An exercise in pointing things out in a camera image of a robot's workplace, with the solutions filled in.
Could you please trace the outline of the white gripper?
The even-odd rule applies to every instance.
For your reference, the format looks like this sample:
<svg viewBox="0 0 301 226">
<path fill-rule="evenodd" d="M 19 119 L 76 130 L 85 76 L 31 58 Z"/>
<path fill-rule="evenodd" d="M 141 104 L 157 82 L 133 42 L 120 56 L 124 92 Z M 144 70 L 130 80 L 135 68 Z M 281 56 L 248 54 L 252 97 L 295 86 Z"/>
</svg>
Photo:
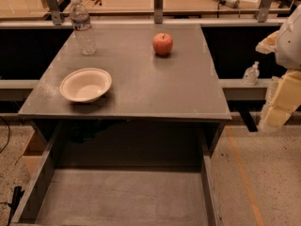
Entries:
<svg viewBox="0 0 301 226">
<path fill-rule="evenodd" d="M 262 54 L 275 52 L 278 65 L 290 69 L 280 78 L 273 77 L 265 94 L 259 129 L 275 132 L 280 129 L 301 105 L 301 5 L 286 22 L 265 39 L 255 50 Z"/>
</svg>

